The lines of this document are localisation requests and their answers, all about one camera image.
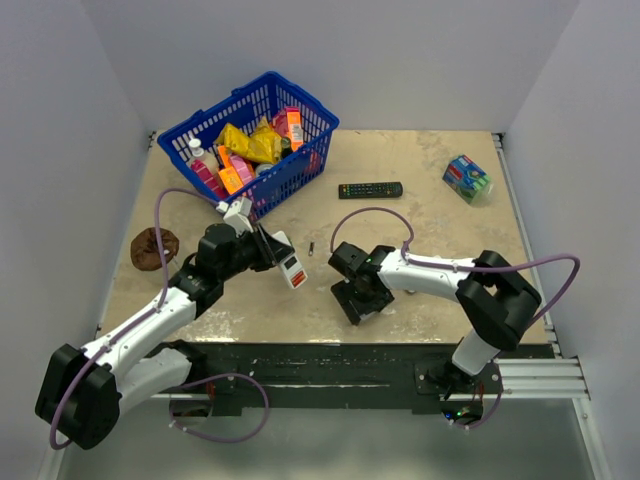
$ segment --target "wooden table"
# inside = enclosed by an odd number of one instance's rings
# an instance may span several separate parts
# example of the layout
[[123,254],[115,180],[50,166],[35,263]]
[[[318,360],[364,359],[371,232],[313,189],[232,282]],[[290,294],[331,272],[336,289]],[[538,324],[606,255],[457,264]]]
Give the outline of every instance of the wooden table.
[[[488,205],[468,206],[441,179],[447,163],[466,154],[493,179]],[[385,200],[338,200],[339,183],[401,181],[404,195]],[[102,332],[137,312],[161,288],[159,272],[131,265],[129,243],[153,225],[153,205],[168,187],[189,187],[162,149],[152,148],[106,310]],[[277,269],[245,272],[225,284],[224,296],[172,339],[192,342],[432,342],[456,343],[470,323],[459,305],[429,295],[394,292],[396,300],[358,327],[352,326],[330,292],[341,278],[327,265],[329,239],[340,219],[364,206],[385,206],[405,215],[416,232],[417,255],[473,257],[496,250],[512,264],[525,261],[504,175],[488,132],[334,132],[325,172],[262,221],[269,232],[283,230],[293,241],[309,280],[290,290]],[[195,251],[205,228],[221,221],[205,202],[184,194],[165,197],[161,224],[180,239],[182,258]],[[407,237],[395,217],[370,212],[352,218],[336,245],[347,240],[369,251],[377,244],[400,247]],[[307,255],[309,242],[315,253]],[[541,322],[525,343],[546,343]]]

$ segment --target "green and blue package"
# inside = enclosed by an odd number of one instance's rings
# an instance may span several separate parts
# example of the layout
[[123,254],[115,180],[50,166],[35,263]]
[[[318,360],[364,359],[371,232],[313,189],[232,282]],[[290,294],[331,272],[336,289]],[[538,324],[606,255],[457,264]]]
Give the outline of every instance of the green and blue package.
[[442,179],[468,204],[487,197],[493,188],[489,175],[466,155],[451,160]]

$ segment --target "yellow snack bag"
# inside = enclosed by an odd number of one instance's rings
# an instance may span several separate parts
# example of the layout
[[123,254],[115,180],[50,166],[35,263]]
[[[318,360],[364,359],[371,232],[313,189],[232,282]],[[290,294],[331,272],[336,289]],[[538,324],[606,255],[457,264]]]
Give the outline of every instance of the yellow snack bag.
[[233,153],[247,160],[273,164],[277,162],[277,157],[274,154],[275,142],[272,140],[272,135],[278,136],[269,126],[267,119],[263,117],[251,137],[227,123],[220,132],[216,143],[224,145]]

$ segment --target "remote control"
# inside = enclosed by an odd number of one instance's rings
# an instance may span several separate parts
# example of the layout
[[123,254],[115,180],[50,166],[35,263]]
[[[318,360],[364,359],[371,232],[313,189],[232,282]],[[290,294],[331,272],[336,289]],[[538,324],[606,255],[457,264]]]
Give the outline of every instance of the remote control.
[[400,182],[343,183],[338,185],[338,197],[350,198],[397,198],[402,195]]

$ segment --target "plastic basket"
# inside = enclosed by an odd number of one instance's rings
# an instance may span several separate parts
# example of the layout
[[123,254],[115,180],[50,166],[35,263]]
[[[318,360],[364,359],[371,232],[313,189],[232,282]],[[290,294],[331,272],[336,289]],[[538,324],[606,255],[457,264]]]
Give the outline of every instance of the plastic basket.
[[[187,165],[191,158],[187,145],[190,135],[199,138],[203,148],[211,152],[213,142],[228,122],[250,135],[261,117],[266,115],[271,121],[283,107],[300,109],[304,144],[233,195],[219,198]],[[331,132],[338,124],[338,118],[305,90],[276,72],[267,72],[233,90],[229,98],[206,112],[199,110],[166,131],[158,137],[158,144],[198,191],[226,202],[246,195],[253,202],[256,218],[260,218],[324,171]]]

